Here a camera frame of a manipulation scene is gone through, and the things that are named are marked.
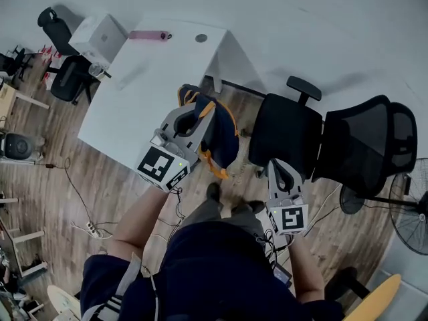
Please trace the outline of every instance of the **mesh chair back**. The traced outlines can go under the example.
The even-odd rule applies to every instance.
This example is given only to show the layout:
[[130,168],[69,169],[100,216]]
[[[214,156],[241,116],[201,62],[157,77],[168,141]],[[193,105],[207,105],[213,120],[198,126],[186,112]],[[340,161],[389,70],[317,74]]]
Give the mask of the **mesh chair back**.
[[329,112],[312,181],[335,180],[361,195],[376,195],[387,179],[393,118],[386,96]]
[[391,139],[391,162],[387,176],[397,173],[410,173],[415,168],[417,156],[417,127],[413,113],[404,105],[393,102],[394,132]]

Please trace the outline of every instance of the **leg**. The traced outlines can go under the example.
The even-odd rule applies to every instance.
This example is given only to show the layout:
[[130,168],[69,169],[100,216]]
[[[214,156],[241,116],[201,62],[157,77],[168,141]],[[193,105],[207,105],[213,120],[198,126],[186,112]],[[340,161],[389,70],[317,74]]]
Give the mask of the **leg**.
[[221,93],[223,85],[221,84],[220,78],[220,63],[218,53],[214,55],[213,61],[211,62],[211,69],[213,71],[214,91]]
[[91,104],[92,102],[92,98],[91,98],[91,89],[90,89],[90,85],[89,84],[84,84],[85,85],[85,93],[86,93],[86,98],[88,99],[88,103]]
[[37,105],[39,107],[42,107],[42,108],[45,108],[47,110],[49,109],[49,106],[47,104],[44,104],[43,102],[40,102],[40,101],[37,101],[37,100],[34,100],[33,98],[29,98],[28,96],[23,95],[22,93],[20,93],[18,91],[16,91],[15,95],[16,95],[17,98],[25,100],[25,101],[27,101],[27,102],[29,102],[31,104],[35,104],[35,105]]
[[248,205],[240,205],[232,211],[232,216],[222,219],[223,222],[238,226],[255,237],[264,237],[264,230],[253,209]]
[[183,221],[179,229],[194,223],[221,220],[220,210],[222,206],[220,202],[214,199],[207,199]]
[[35,239],[35,238],[41,237],[42,235],[45,235],[45,231],[38,231],[38,232],[22,235],[21,237],[13,238],[13,243],[14,244],[23,243],[24,241]]
[[23,286],[25,286],[29,282],[32,282],[33,280],[37,279],[38,277],[44,275],[45,272],[47,272],[46,267],[42,266],[41,268],[37,268],[34,272],[30,272],[29,274],[27,274],[27,275],[23,276],[22,278],[18,279],[18,286],[20,288],[22,288]]
[[12,203],[12,202],[18,202],[18,199],[16,197],[12,197],[10,199],[0,199],[0,203]]

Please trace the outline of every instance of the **fan base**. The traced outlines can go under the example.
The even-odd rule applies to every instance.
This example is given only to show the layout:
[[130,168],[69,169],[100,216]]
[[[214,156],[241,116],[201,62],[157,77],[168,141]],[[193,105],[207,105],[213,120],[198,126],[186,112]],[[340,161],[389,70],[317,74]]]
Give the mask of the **fan base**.
[[348,187],[342,186],[340,190],[340,208],[345,214],[355,214],[364,205],[365,199],[357,197],[357,193]]

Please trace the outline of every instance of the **black chair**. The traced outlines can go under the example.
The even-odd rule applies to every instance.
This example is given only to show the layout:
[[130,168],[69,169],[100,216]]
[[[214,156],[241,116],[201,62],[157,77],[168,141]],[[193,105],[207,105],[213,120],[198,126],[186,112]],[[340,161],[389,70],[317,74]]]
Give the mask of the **black chair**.
[[68,43],[72,33],[66,22],[58,18],[51,7],[40,13],[37,24],[43,28],[60,54],[63,56],[79,56],[79,53]]
[[77,104],[80,94],[85,91],[91,103],[90,85],[96,82],[89,73],[91,63],[68,43],[72,33],[66,22],[57,17],[55,11],[48,7],[41,12],[37,24],[43,28],[53,45],[63,56],[68,57],[60,69],[48,68],[47,72],[56,73],[51,93],[60,100]]
[[409,173],[415,166],[413,113],[386,96],[376,96],[358,106],[328,112],[322,133],[321,115],[304,105],[309,97],[319,101],[321,91],[293,76],[287,85],[302,93],[299,102],[266,96],[251,136],[250,162],[265,167],[277,158],[303,180],[312,176],[312,182],[325,177],[342,183],[340,205],[345,213],[359,211],[365,199],[403,203],[376,195],[388,176]]
[[5,72],[8,76],[14,76],[19,70],[18,78],[23,81],[24,71],[27,68],[32,68],[31,65],[28,64],[33,55],[30,55],[26,62],[25,59],[25,49],[16,52],[16,57],[8,57],[0,53],[0,72]]

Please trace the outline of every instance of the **black device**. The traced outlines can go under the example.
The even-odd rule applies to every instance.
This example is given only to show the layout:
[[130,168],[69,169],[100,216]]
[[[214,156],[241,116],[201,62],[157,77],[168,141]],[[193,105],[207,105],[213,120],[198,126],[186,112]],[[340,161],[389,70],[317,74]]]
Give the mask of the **black device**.
[[292,275],[286,269],[284,269],[279,263],[276,263],[274,267],[274,276],[277,277],[287,288],[292,286],[291,278]]

